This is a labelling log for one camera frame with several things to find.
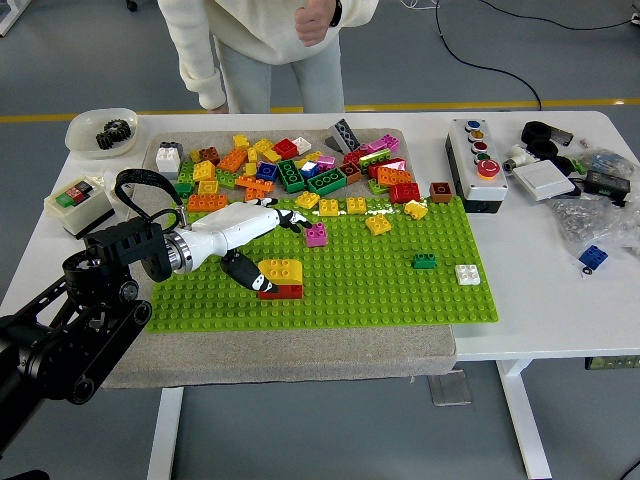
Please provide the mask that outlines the person's left hand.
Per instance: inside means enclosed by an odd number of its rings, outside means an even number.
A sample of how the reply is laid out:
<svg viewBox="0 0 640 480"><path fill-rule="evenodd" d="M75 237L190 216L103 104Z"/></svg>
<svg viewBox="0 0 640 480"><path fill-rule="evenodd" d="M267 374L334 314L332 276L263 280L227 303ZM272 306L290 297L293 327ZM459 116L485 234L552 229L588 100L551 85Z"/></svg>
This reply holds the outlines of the person's left hand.
<svg viewBox="0 0 640 480"><path fill-rule="evenodd" d="M305 47L315 46L325 39L335 10L334 0L308 0L295 12L295 30Z"/></svg>

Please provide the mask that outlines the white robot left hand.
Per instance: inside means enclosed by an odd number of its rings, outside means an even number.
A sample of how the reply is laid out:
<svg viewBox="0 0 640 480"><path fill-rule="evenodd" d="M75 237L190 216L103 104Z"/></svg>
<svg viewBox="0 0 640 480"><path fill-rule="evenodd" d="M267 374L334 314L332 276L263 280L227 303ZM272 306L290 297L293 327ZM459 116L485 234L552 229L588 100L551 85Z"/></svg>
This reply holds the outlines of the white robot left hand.
<svg viewBox="0 0 640 480"><path fill-rule="evenodd" d="M276 227L296 233L309 229L311 223L295 210L278 209L272 198L235 202L195 221L190 228L174 230L181 265L174 270L189 273L211 256L220 259L224 273L241 286L276 293L274 285L248 257L238 251Z"/></svg>

